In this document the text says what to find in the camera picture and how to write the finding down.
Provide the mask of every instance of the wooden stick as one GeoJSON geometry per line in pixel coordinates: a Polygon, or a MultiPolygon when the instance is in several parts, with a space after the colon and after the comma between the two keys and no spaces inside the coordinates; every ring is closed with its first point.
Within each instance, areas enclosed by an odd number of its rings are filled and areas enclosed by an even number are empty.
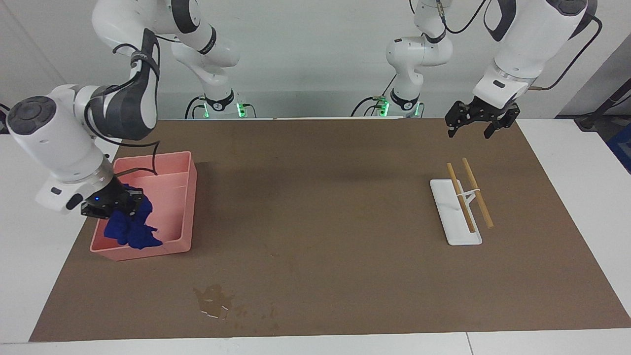
{"type": "Polygon", "coordinates": [[[464,197],[462,196],[463,191],[460,188],[460,185],[458,185],[458,180],[456,179],[456,172],[454,172],[454,167],[453,165],[451,165],[451,163],[447,163],[447,170],[449,171],[449,176],[451,177],[451,183],[454,185],[454,190],[456,190],[458,202],[460,203],[460,208],[463,210],[464,219],[467,221],[469,232],[475,233],[475,226],[473,225],[473,221],[471,220],[469,210],[467,209],[467,203],[464,201],[464,197]]]}
{"type": "MultiPolygon", "coordinates": [[[[469,161],[467,158],[463,158],[464,168],[467,170],[467,175],[469,176],[469,182],[474,189],[479,189],[478,182],[475,181],[475,176],[473,176],[473,171],[471,171],[471,166],[469,165],[469,161]]],[[[487,227],[493,228],[493,220],[491,219],[491,214],[488,213],[487,204],[484,202],[484,198],[482,198],[482,192],[480,190],[475,191],[475,197],[478,201],[478,206],[480,206],[480,210],[482,210],[482,216],[484,216],[484,221],[487,223],[487,227]]]]}

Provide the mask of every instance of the pink plastic basket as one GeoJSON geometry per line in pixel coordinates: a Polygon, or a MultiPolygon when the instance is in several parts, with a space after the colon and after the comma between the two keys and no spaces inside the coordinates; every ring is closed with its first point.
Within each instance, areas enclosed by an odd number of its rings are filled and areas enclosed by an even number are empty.
{"type": "MultiPolygon", "coordinates": [[[[114,172],[135,167],[151,167],[151,156],[119,158],[114,162],[114,172]]],[[[99,220],[92,236],[90,251],[106,258],[120,261],[146,258],[148,256],[183,253],[191,249],[193,213],[197,170],[190,152],[177,152],[156,155],[156,171],[136,171],[121,176],[121,182],[142,188],[153,204],[153,213],[147,225],[157,228],[153,236],[162,241],[161,246],[134,249],[121,246],[116,239],[103,235],[106,220],[99,220]]]]}

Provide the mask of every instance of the white table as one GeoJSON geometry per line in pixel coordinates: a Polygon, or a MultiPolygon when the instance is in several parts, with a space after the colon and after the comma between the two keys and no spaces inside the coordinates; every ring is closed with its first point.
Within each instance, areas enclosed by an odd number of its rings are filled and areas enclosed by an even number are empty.
{"type": "MultiPolygon", "coordinates": [[[[631,176],[597,134],[571,121],[518,123],[631,313],[631,176]]],[[[100,147],[112,156],[116,150],[100,147]]],[[[47,171],[9,136],[0,136],[0,166],[0,354],[631,354],[631,329],[24,344],[84,218],[33,201],[47,171]]]]}

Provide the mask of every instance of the brown mat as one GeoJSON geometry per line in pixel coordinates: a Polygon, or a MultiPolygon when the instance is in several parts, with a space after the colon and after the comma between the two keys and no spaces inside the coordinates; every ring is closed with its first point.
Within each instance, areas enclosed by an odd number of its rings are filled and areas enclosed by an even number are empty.
{"type": "Polygon", "coordinates": [[[519,128],[482,131],[160,122],[150,138],[199,172],[192,250],[112,262],[89,220],[31,340],[631,327],[519,128]],[[429,187],[463,156],[496,224],[481,246],[447,245],[429,187]]]}

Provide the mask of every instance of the dark blue towel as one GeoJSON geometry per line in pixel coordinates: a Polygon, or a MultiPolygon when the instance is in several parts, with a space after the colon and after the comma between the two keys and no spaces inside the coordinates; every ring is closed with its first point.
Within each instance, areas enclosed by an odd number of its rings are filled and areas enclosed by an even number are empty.
{"type": "Polygon", "coordinates": [[[129,244],[135,249],[160,246],[162,242],[153,237],[153,232],[157,229],[145,225],[147,217],[152,211],[153,205],[147,197],[143,199],[134,216],[115,210],[103,233],[108,238],[116,239],[120,245],[129,244]]]}

